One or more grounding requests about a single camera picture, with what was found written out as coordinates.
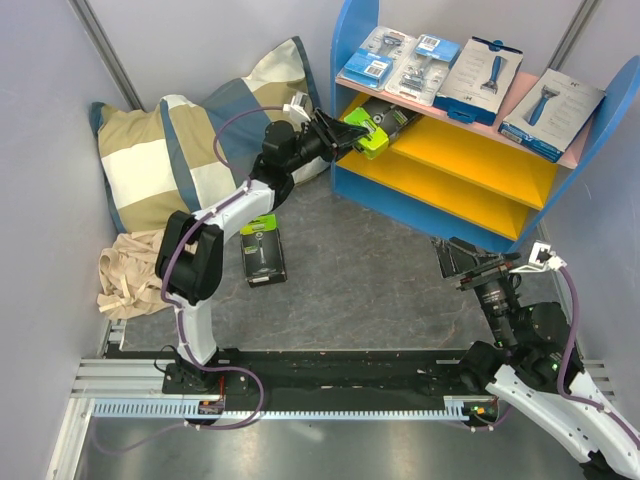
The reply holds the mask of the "black green razor box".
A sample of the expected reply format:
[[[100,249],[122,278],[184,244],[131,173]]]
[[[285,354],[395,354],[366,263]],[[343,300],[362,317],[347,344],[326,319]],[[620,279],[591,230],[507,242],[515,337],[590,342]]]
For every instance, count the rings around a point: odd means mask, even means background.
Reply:
[[[283,283],[286,266],[278,220],[262,215],[240,230],[245,278],[251,288]]]
[[[422,115],[400,105],[370,97],[344,117],[350,125],[364,127],[368,134],[354,148],[369,160],[382,154],[398,136]]]

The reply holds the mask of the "blue Gillette razor blister pack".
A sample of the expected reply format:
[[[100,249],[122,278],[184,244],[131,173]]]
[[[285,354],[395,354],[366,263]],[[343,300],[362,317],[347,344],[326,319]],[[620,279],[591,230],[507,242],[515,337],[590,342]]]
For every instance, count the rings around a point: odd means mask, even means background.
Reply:
[[[381,91],[416,43],[414,36],[377,26],[347,60],[338,77]]]

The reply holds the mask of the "Harry's razor pack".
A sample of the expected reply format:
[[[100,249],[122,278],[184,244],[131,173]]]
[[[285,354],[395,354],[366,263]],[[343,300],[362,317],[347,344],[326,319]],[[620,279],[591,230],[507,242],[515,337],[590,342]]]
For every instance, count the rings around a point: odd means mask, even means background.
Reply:
[[[556,163],[605,97],[602,89],[548,69],[503,119],[498,132]]]
[[[492,126],[523,60],[500,40],[471,37],[452,63],[433,107],[449,118]]]

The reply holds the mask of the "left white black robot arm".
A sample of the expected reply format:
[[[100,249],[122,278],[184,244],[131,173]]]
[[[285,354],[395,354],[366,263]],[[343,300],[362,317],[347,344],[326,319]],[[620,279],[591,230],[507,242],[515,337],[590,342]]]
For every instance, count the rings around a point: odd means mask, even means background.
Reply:
[[[296,170],[317,158],[334,162],[367,135],[366,128],[319,109],[299,131],[287,121],[272,122],[248,178],[236,191],[192,214],[176,211],[169,217],[155,271],[162,280],[161,299],[174,309],[178,354],[189,363],[185,382],[196,392],[211,392],[220,378],[218,367],[209,363],[218,352],[210,303],[221,282],[226,242],[287,199]]]

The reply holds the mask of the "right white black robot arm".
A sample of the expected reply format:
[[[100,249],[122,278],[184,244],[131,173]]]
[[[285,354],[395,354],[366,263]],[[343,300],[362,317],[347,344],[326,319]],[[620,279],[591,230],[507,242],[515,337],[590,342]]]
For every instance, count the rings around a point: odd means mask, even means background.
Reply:
[[[521,412],[565,448],[585,478],[638,478],[639,432],[606,398],[576,347],[578,299],[571,299],[569,314],[557,302],[519,302],[524,274],[568,273],[552,246],[535,242],[518,266],[516,253],[492,253],[456,237],[432,244],[442,276],[475,294],[494,338],[465,353],[460,386]]]

